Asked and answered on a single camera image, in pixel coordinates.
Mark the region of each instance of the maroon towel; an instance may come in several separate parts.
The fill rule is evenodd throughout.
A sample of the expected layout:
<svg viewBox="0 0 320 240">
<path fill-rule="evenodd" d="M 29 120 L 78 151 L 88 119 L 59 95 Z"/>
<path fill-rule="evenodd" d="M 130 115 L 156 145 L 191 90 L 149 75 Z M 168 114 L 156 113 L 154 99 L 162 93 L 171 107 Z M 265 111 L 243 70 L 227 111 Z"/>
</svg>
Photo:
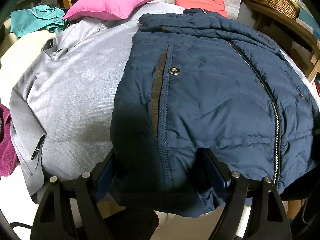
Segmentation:
<svg viewBox="0 0 320 240">
<path fill-rule="evenodd" d="M 10 111 L 0 104 L 0 176 L 5 177 L 14 171 L 17 162 L 17 154 L 10 137 L 10 125 Z"/>
</svg>

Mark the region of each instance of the teal shirt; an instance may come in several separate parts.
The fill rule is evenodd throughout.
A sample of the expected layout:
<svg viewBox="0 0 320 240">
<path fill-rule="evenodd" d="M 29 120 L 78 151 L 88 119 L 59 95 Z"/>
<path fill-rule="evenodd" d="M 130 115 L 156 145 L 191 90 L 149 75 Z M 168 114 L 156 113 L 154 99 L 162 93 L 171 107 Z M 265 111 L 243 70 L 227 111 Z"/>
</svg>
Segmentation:
<svg viewBox="0 0 320 240">
<path fill-rule="evenodd" d="M 56 34 L 66 28 L 66 21 L 62 20 L 64 11 L 47 5 L 38 5 L 28 10 L 19 10 L 11 13 L 11 32 L 17 37 L 41 29 L 47 29 Z"/>
</svg>

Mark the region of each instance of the navy blue coat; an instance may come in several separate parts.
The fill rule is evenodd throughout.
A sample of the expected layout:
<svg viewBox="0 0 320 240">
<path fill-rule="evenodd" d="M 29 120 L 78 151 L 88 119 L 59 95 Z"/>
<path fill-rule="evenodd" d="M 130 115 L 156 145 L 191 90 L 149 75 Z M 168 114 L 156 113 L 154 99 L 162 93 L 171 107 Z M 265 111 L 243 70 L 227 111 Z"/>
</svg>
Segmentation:
<svg viewBox="0 0 320 240">
<path fill-rule="evenodd" d="M 316 166 L 319 109 L 273 40 L 200 9 L 139 22 L 111 123 L 120 205 L 188 217 L 222 205 L 199 148 L 280 193 Z"/>
</svg>

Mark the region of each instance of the metal screw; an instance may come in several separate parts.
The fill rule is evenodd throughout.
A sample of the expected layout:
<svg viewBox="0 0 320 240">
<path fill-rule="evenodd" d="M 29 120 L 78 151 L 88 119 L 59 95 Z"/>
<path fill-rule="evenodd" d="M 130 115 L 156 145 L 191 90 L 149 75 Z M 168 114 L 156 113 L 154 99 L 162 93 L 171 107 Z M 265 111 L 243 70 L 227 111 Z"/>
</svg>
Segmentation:
<svg viewBox="0 0 320 240">
<path fill-rule="evenodd" d="M 238 172 L 238 171 L 233 171 L 233 172 L 231 173 L 231 175 L 232 175 L 232 177 L 234 177 L 234 178 L 240 178 L 240 176 L 241 176 L 240 172 Z"/>
<path fill-rule="evenodd" d="M 56 183 L 57 180 L 58 180 L 58 177 L 57 177 L 57 176 L 52 176 L 52 177 L 50 178 L 50 182 L 51 182 L 51 183 Z"/>
<path fill-rule="evenodd" d="M 272 179 L 270 179 L 269 177 L 264 177 L 263 180 L 264 180 L 266 183 L 271 183 L 271 182 L 272 182 Z"/>
<path fill-rule="evenodd" d="M 82 173 L 82 178 L 87 179 L 90 177 L 90 175 L 91 175 L 91 173 L 86 171 L 86 172 Z"/>
</svg>

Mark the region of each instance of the shirt button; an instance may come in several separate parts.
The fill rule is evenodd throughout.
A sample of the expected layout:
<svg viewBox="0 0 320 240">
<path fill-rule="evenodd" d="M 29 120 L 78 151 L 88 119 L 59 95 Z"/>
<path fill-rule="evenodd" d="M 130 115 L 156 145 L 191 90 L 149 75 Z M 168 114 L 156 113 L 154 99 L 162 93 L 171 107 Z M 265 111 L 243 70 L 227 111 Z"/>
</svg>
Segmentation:
<svg viewBox="0 0 320 240">
<path fill-rule="evenodd" d="M 171 67 L 171 68 L 169 68 L 168 72 L 171 75 L 179 75 L 180 74 L 180 69 L 178 69 L 177 67 Z"/>
</svg>

